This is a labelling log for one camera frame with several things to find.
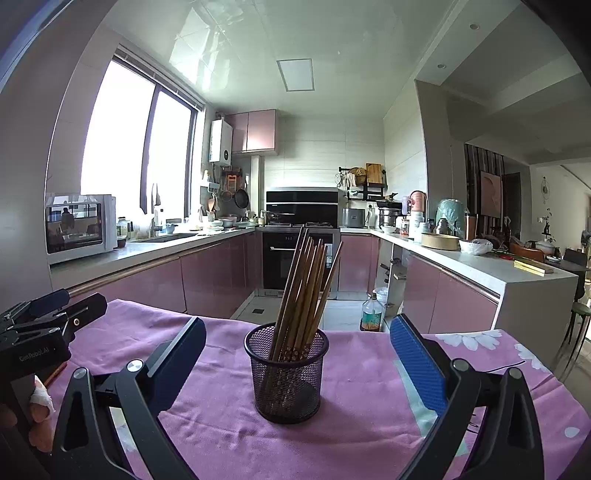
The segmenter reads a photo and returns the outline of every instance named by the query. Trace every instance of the doorway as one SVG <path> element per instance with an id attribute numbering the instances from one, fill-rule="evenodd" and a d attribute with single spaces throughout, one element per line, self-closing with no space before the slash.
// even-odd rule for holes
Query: doorway
<path id="1" fill-rule="evenodd" d="M 511 219 L 511 234 L 521 240 L 521 173 L 503 175 L 504 216 Z"/>

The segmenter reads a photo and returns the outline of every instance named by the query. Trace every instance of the faucet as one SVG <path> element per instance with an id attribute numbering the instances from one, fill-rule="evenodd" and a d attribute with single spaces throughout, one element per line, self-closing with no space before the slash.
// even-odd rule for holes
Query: faucet
<path id="1" fill-rule="evenodd" d="M 156 196 L 154 197 L 154 186 L 156 187 Z M 156 230 L 154 229 L 155 223 L 154 218 L 157 216 L 157 211 L 154 207 L 158 207 L 162 205 L 160 201 L 160 194 L 158 193 L 158 183 L 154 182 L 152 184 L 152 190 L 150 192 L 150 212 L 154 215 L 152 217 L 152 221 L 150 222 L 150 238 L 156 236 Z"/>

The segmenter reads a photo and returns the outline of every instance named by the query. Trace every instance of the sink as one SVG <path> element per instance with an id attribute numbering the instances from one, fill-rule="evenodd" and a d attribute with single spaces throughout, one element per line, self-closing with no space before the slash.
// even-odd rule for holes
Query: sink
<path id="1" fill-rule="evenodd" d="M 171 242 L 173 240 L 179 240 L 180 238 L 189 238 L 191 236 L 196 235 L 197 233 L 171 233 L 170 235 L 163 235 L 157 236 L 156 238 L 150 238 L 148 240 L 144 240 L 144 242 L 161 244 L 163 242 Z"/>

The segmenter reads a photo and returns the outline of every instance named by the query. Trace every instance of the jar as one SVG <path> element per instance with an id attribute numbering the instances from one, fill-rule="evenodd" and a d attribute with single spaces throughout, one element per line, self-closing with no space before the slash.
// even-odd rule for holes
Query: jar
<path id="1" fill-rule="evenodd" d="M 127 220 L 125 217 L 117 218 L 117 236 L 124 236 L 127 238 Z"/>

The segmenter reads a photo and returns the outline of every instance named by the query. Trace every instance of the bottle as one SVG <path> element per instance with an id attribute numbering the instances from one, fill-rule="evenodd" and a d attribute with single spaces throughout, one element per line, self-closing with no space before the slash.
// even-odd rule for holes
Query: bottle
<path id="1" fill-rule="evenodd" d="M 378 301 L 376 293 L 371 293 L 368 301 L 364 302 L 361 308 L 359 330 L 362 332 L 379 332 L 383 311 L 384 306 Z"/>
<path id="2" fill-rule="evenodd" d="M 117 236 L 127 238 L 127 220 L 125 217 L 117 217 Z"/>
<path id="3" fill-rule="evenodd" d="M 368 218 L 367 218 L 367 228 L 375 228 L 375 212 L 374 212 L 374 207 L 372 205 L 369 205 L 369 212 L 368 212 Z"/>

